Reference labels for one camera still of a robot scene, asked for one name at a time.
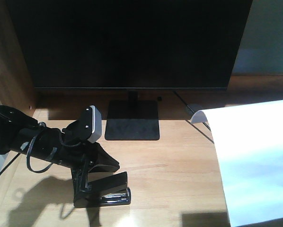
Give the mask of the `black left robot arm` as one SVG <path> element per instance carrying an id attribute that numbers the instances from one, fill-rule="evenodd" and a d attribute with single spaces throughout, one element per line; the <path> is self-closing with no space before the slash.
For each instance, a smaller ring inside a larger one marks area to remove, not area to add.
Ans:
<path id="1" fill-rule="evenodd" d="M 119 162 L 107 154 L 97 140 L 102 117 L 93 105 L 66 128 L 50 128 L 13 107 L 0 105 L 0 155 L 15 151 L 49 163 L 87 172 L 111 172 Z"/>

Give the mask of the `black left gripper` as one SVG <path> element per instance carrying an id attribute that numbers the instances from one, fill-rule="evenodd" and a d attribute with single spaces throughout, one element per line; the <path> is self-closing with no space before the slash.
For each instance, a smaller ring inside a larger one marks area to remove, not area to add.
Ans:
<path id="1" fill-rule="evenodd" d="M 32 157 L 49 163 L 77 169 L 87 163 L 87 173 L 115 173 L 120 168 L 97 142 L 78 142 L 74 145 L 64 142 L 64 133 L 58 128 L 49 128 L 39 123 L 33 129 L 22 128 L 16 134 L 16 152 L 26 155 L 26 166 L 32 169 Z"/>

